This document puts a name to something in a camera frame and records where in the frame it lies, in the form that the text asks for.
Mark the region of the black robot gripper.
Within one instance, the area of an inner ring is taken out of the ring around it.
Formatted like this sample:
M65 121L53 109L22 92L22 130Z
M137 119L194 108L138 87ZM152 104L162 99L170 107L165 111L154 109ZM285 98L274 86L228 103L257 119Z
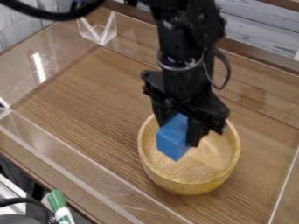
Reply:
M170 67L141 72L142 91L149 96L154 119L162 127L176 114L188 117L186 145L197 147L201 138L214 131L221 134L229 108L212 91L222 89L213 81L214 60L204 60L192 68Z

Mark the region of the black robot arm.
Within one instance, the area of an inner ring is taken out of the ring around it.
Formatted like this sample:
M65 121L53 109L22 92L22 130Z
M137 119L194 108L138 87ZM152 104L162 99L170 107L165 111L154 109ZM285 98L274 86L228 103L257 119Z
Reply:
M149 8L157 28L160 71L141 72L144 93L164 126L178 113L186 116L185 144L198 145L210 131L221 133L229 109L213 94L214 60L226 61L216 47L225 20L214 0L137 0Z

